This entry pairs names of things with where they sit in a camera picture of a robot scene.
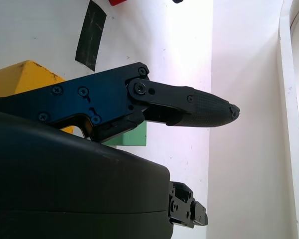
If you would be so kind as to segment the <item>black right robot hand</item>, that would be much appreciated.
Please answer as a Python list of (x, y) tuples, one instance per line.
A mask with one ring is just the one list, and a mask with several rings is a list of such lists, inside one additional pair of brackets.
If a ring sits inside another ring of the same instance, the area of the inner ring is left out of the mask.
[(0, 239), (169, 239), (206, 209), (169, 170), (104, 142), (151, 121), (218, 127), (240, 109), (134, 63), (0, 97)]

